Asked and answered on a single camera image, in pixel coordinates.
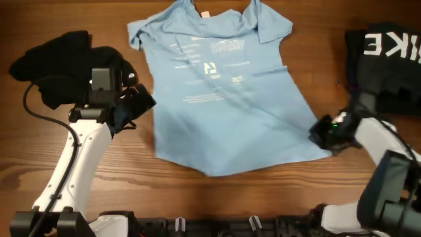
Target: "folded black clothing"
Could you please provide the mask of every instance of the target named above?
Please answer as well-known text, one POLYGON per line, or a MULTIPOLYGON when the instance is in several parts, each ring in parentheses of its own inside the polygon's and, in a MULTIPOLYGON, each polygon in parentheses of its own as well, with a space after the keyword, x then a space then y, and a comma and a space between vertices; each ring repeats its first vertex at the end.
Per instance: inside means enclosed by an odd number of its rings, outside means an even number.
POLYGON ((379 113, 421 116, 420 36, 392 22, 347 31, 350 91, 375 95, 379 113))
POLYGON ((87 103, 92 68, 114 68, 123 83, 136 81, 136 72, 116 49, 91 48, 87 31, 68 32, 28 50, 14 62, 10 74, 37 84, 44 104, 52 109, 68 103, 87 103))

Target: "black cable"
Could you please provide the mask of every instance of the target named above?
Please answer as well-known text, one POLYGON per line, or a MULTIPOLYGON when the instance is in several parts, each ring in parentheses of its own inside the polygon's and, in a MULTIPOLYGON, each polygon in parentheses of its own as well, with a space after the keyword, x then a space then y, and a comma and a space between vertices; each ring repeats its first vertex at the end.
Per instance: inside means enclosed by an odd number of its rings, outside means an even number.
POLYGON ((420 164, 418 163, 418 161, 416 160, 415 154, 412 152, 412 149, 404 141, 404 139, 402 139, 402 137, 397 132, 395 132, 393 129, 391 129, 390 126, 388 126, 387 124, 385 124, 379 117, 374 116, 374 118, 381 125, 383 125, 384 128, 386 128, 389 132, 391 132, 405 146, 405 149, 407 149, 407 153, 410 155, 410 157, 411 157, 414 165, 417 166, 416 176, 415 176, 415 178, 413 180, 412 186, 410 187, 411 188, 411 191, 410 191, 410 194, 409 194, 409 199, 407 200, 407 202, 405 203, 405 206, 403 207, 401 216, 399 217, 399 221, 398 221, 398 224, 397 224, 395 236, 399 236, 400 235, 401 228, 402 228, 403 221, 405 219, 405 214, 409 210, 409 207, 411 206, 411 204, 412 204, 412 202, 414 200, 415 192, 418 189, 418 183, 419 183, 418 181, 420 179, 420 169, 421 169, 421 167, 420 167, 420 164))
MULTIPOLYGON (((46 79, 46 78, 41 78, 39 80, 36 80, 35 82, 40 82, 40 81, 43 81, 44 79, 46 79)), ((70 160, 67 164, 67 168, 66 168, 66 170, 65 170, 65 172, 64 172, 64 174, 63 174, 63 176, 62 176, 62 178, 59 182, 59 185, 57 186, 57 189, 55 190, 54 194, 51 196, 50 202, 48 203, 48 205, 45 208, 44 212, 42 213, 41 217, 38 219, 37 223, 35 224, 34 228, 31 231, 29 237, 37 236, 38 231, 40 230, 45 218, 47 217, 48 212, 51 210, 54 203, 60 198, 59 195, 61 193, 62 187, 64 186, 64 183, 66 182, 67 176, 70 173, 70 170, 72 169, 74 160, 76 159, 76 155, 78 153, 78 147, 79 147, 78 135, 75 133, 75 131, 69 125, 67 125, 64 122, 59 121, 57 119, 53 119, 53 118, 49 118, 49 117, 46 117, 46 116, 36 114, 28 108, 28 106, 26 104, 26 98, 28 96, 28 92, 31 90, 31 88, 33 86, 35 86, 35 82, 32 82, 32 84, 30 84, 28 86, 28 88, 26 89, 26 91, 24 93, 24 108, 25 108, 25 111, 28 112, 30 115, 36 117, 36 118, 47 120, 47 121, 50 121, 50 122, 54 122, 56 124, 59 124, 59 125, 65 127, 72 134, 74 143, 73 143, 72 156, 70 157, 70 160)))

